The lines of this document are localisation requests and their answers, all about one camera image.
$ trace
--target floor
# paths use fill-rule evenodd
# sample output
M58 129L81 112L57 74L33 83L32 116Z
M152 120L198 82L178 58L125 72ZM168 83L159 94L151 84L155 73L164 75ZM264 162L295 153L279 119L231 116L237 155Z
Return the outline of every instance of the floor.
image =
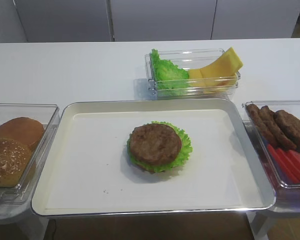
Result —
M300 38L300 24L292 34ZM0 240L27 240L16 224L0 225ZM300 240L300 218L279 219L269 240ZM94 217L50 220L45 240L253 240L243 213Z

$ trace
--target bun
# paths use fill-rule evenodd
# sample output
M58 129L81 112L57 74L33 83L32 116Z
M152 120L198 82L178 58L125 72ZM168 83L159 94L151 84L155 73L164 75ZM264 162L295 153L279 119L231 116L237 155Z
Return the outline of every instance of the bun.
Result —
M34 151L44 134L43 125L28 117L18 117L0 125L0 139L12 139Z
M12 139L0 138L0 187L14 187L23 174L32 152Z

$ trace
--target cabinet door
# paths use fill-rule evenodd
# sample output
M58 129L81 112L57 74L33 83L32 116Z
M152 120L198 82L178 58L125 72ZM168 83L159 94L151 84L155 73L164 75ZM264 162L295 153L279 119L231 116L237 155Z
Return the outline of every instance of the cabinet door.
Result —
M209 40L216 0L110 0L115 41Z
M212 39L290 38L300 0L218 0Z
M107 42L107 0L15 0L29 42Z

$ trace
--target meat patty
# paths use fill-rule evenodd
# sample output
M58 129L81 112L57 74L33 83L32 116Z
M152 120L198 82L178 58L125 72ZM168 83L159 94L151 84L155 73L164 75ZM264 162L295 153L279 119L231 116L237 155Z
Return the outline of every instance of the meat patty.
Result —
M274 115L274 120L296 145L300 151L300 120L285 110L279 110Z
M151 123L136 127L130 135L130 153L152 166L173 162L181 150L181 139L165 124Z
M246 106L246 109L249 113L250 118L252 119L254 125L258 129L258 131L261 133L261 135L271 144L274 148L277 147L278 141L275 138L275 136L271 133L269 128L265 125L263 120L261 119L259 115L259 108L255 104L249 104Z
M281 146L287 150L295 150L297 146L281 131L274 120L274 114L275 113L271 111L268 106L263 106L259 111L263 123L268 127Z

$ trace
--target partially assembled burger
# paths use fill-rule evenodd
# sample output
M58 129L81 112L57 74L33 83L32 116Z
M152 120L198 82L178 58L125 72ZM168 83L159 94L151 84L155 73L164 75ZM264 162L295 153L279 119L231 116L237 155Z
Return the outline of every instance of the partially assembled burger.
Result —
M151 173L183 166L192 150L185 131L168 122L138 126L127 141L131 161Z

